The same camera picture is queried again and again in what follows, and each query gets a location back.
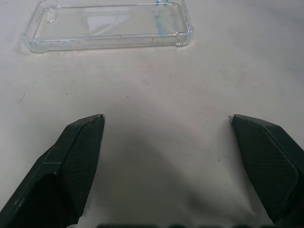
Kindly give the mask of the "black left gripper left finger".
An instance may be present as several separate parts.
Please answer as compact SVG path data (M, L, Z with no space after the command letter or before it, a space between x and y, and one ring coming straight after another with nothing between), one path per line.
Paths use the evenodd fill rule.
M95 177L105 117L67 125L0 211L0 228L67 228L78 223Z

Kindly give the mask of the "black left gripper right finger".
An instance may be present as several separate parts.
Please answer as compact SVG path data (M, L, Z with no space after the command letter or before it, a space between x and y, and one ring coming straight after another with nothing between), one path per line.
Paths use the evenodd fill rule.
M279 125L231 118L248 177L275 224L304 224L304 150Z

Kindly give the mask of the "clear transparent phone case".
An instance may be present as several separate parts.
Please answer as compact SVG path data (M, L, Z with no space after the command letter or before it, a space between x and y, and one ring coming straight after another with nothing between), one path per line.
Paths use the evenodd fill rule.
M22 35L31 52L188 45L185 0L41 0Z

